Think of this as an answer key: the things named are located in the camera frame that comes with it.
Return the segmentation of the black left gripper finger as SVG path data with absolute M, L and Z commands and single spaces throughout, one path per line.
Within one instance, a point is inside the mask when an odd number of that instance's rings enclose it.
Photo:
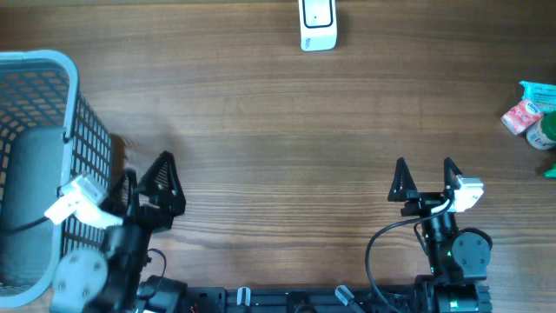
M 171 216 L 184 214 L 186 199 L 172 153 L 165 150 L 159 155 L 142 176 L 136 192 L 146 196 L 149 204 Z
M 134 213 L 139 205 L 136 187 L 136 171 L 126 169 L 109 190 L 108 211 L 110 213 Z

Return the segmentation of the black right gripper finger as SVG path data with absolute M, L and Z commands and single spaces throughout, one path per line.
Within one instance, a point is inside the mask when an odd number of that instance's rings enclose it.
M 394 180 L 387 196 L 389 202 L 406 202 L 418 197 L 418 190 L 403 157 L 396 161 Z
M 461 174 L 451 157 L 444 159 L 444 193 L 448 198 L 454 198 L 454 192 L 459 188 L 458 176 Z

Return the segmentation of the orange Kleenex tissue pack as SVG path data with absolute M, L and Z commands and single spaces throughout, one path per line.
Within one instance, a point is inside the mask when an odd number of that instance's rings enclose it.
M 519 135 L 542 117 L 542 111 L 538 109 L 533 101 L 524 99 L 506 112 L 500 120 L 512 134 Z

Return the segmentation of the white jar green lid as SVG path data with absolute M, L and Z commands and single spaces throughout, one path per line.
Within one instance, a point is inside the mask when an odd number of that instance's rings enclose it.
M 538 150 L 555 147 L 555 112 L 543 116 L 526 132 L 527 141 Z

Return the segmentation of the yellow bottle green cap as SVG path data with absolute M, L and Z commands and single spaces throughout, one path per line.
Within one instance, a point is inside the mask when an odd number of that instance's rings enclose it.
M 551 169 L 544 172 L 544 178 L 547 178 L 547 179 L 555 179 L 556 178 L 556 164 L 554 164 Z

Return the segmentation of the teal wet wipes pack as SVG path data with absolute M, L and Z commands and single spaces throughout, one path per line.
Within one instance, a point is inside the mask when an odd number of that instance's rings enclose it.
M 552 113 L 556 110 L 556 86 L 545 83 L 534 83 L 520 81 L 523 87 L 522 99 L 528 99 L 544 114 Z

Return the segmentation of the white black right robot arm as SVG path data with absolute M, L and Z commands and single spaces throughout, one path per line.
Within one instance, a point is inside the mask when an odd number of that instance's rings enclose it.
M 421 227 L 418 240 L 430 273 L 415 278 L 414 312 L 490 312 L 487 279 L 492 238 L 476 228 L 461 229 L 456 215 L 471 209 L 484 194 L 484 183 L 464 176 L 451 158 L 444 160 L 444 190 L 419 192 L 404 158 L 396 161 L 387 200 L 400 202 L 403 217 Z

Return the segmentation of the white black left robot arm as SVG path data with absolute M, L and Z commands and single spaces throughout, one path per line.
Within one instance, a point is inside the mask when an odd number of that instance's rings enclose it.
M 101 230 L 103 238 L 98 248 L 78 248 L 61 258 L 51 283 L 50 311 L 126 312 L 153 297 L 158 284 L 140 289 L 150 238 L 170 230 L 186 208 L 173 154 L 162 152 L 141 178 L 125 170 L 109 190 L 84 171 L 61 192 L 45 217 L 54 224 L 74 217 Z

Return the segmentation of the white barcode scanner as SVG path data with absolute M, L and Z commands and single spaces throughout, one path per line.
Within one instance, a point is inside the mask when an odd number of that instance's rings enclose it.
M 301 49 L 331 50 L 338 37 L 335 0 L 299 0 Z

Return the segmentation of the grey plastic mesh basket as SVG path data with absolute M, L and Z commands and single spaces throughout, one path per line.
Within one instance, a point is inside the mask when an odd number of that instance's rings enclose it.
M 46 291 L 59 259 L 99 247 L 103 232 L 44 218 L 60 187 L 87 171 L 111 183 L 110 132 L 79 90 L 73 61 L 55 50 L 1 55 L 1 306 Z

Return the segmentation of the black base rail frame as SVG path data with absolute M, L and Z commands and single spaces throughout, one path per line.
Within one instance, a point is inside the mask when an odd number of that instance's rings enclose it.
M 336 289 L 237 290 L 161 289 L 149 300 L 136 301 L 134 312 L 479 312 L 492 313 L 487 286 L 426 288 L 391 285 L 381 288 L 384 303 L 370 290 Z

